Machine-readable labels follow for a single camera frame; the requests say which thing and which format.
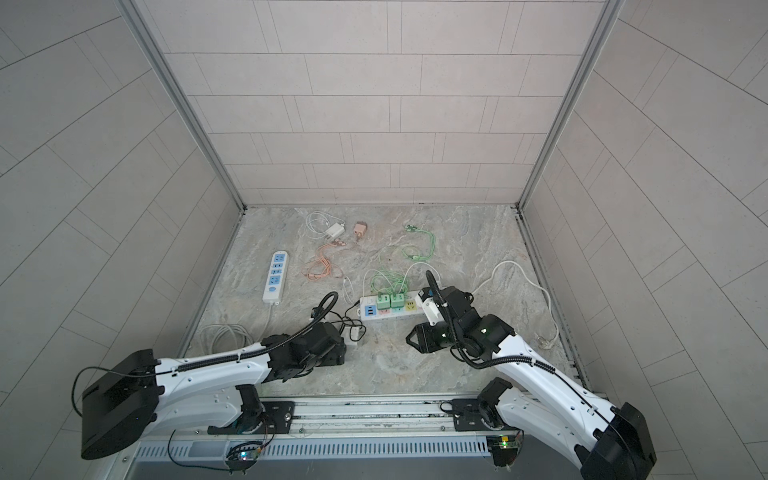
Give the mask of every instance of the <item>white power strip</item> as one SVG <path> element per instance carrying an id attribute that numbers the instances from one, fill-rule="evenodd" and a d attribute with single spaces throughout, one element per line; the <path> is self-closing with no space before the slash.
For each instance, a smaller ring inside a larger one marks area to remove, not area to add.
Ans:
<path id="1" fill-rule="evenodd" d="M 364 296 L 360 299 L 360 307 L 357 309 L 358 318 L 366 320 L 378 319 L 402 319 L 414 316 L 423 316 L 424 310 L 416 302 L 419 295 L 418 290 L 405 293 L 405 305 L 380 309 L 376 305 L 378 295 Z"/>
<path id="2" fill-rule="evenodd" d="M 278 250 L 273 253 L 270 268 L 266 271 L 266 285 L 264 286 L 264 294 L 261 297 L 265 303 L 280 304 L 287 271 L 288 252 Z"/>

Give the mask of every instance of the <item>green cable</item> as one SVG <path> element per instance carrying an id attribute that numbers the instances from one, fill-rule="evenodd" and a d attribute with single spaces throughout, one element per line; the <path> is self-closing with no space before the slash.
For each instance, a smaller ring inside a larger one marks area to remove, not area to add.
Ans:
<path id="1" fill-rule="evenodd" d="M 432 258 L 435 252 L 435 235 L 428 231 L 422 230 L 415 225 L 406 225 L 406 232 L 420 232 L 429 235 L 430 245 L 429 254 L 422 255 L 421 251 L 413 245 L 388 245 L 387 247 L 379 250 L 379 271 L 371 278 L 371 291 L 377 294 L 386 293 L 388 295 L 394 295 L 396 293 L 408 291 L 408 279 L 404 275 L 394 270 L 388 270 L 384 268 L 384 262 L 382 261 L 381 254 L 388 248 L 399 248 L 405 258 L 414 262 L 426 262 Z M 416 253 L 408 253 L 406 249 L 414 249 Z"/>

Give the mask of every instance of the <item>power strip with blue sockets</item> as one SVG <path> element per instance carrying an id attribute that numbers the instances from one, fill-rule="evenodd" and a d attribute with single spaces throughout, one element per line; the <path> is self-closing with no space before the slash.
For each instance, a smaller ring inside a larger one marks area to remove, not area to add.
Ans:
<path id="1" fill-rule="evenodd" d="M 381 299 L 378 295 L 364 296 L 360 299 L 360 307 L 357 309 L 358 318 L 366 320 L 379 320 L 379 319 L 405 319 L 410 317 L 424 316 L 424 310 L 416 302 L 416 297 L 419 295 L 419 290 L 412 292 L 406 292 L 404 305 L 392 308 L 391 306 L 385 309 L 380 309 L 377 304 L 381 304 Z"/>
<path id="2" fill-rule="evenodd" d="M 285 277 L 287 271 L 288 252 L 285 250 L 278 250 L 272 254 L 270 268 L 268 269 L 266 275 L 264 295 L 261 297 L 265 303 L 272 303 L 273 305 L 280 304 L 280 298 L 283 296 L 283 288 L 285 288 Z"/>

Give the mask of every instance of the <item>gray floor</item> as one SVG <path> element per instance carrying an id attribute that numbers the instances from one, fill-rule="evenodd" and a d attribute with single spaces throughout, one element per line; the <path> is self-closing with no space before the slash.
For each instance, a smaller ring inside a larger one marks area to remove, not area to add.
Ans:
<path id="1" fill-rule="evenodd" d="M 143 463 L 128 478 L 208 480 L 229 478 L 226 472 L 182 468 L 170 463 Z M 312 480 L 577 480 L 581 474 L 568 460 L 530 435 L 509 470 L 490 458 L 398 458 L 369 460 L 304 460 L 258 462 L 246 478 L 311 478 Z"/>
<path id="2" fill-rule="evenodd" d="M 333 256 L 333 262 L 352 280 L 353 298 L 362 295 L 365 271 L 379 267 L 378 253 L 383 247 L 414 244 L 427 251 L 428 237 L 406 233 L 403 226 L 408 223 L 435 234 L 437 246 L 430 263 L 442 275 L 443 286 L 455 285 L 471 291 L 505 259 L 519 262 L 526 273 L 535 278 L 514 211 L 509 206 L 328 207 L 326 211 L 346 221 L 348 231 L 342 240 L 348 246 Z M 255 340 L 275 333 L 292 333 L 306 324 L 310 309 L 326 293 L 341 291 L 341 278 L 310 282 L 300 274 L 301 266 L 323 243 L 302 235 L 309 212 L 293 208 L 247 211 L 200 327 L 211 323 L 239 323 L 248 328 Z M 360 220 L 367 222 L 369 229 L 356 242 L 351 230 Z M 276 250 L 286 250 L 290 264 L 283 302 L 274 307 L 270 319 L 261 295 L 268 263 Z M 384 267 L 403 273 L 411 264 L 393 249 L 382 255 L 382 261 Z M 426 286 L 423 266 L 414 267 L 409 279 L 409 290 Z M 494 280 L 480 290 L 474 305 L 482 315 L 494 313 L 501 317 L 543 357 L 565 370 L 568 361 L 559 340 L 551 349 L 541 348 L 554 335 L 554 325 L 546 310 L 545 298 L 525 282 L 519 270 L 502 266 Z M 335 310 L 341 313 L 348 306 L 339 300 Z M 495 369 L 472 370 L 455 361 L 447 350 L 422 355 L 406 345 L 406 335 L 422 321 L 425 319 L 369 323 L 368 333 L 359 345 L 348 349 L 344 366 L 316 369 L 305 378 L 285 383 L 267 383 L 260 386 L 260 394 L 478 392 L 498 375 Z M 219 349 L 227 348 L 232 348 L 232 344 L 226 340 L 220 342 Z M 195 340 L 187 356 L 199 354 L 200 344 Z"/>

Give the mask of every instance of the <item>wall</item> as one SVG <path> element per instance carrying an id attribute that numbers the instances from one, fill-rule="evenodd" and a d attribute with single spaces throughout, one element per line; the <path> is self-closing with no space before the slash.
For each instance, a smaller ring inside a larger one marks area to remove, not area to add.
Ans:
<path id="1" fill-rule="evenodd" d="M 0 477 L 82 478 L 74 375 L 174 356 L 238 213 L 111 0 L 0 28 Z"/>
<path id="2" fill-rule="evenodd" d="M 646 416 L 654 477 L 762 479 L 768 3 L 619 16 L 525 216 L 590 380 Z"/>
<path id="3" fill-rule="evenodd" d="M 247 204 L 516 202 L 602 8 L 137 4 Z"/>

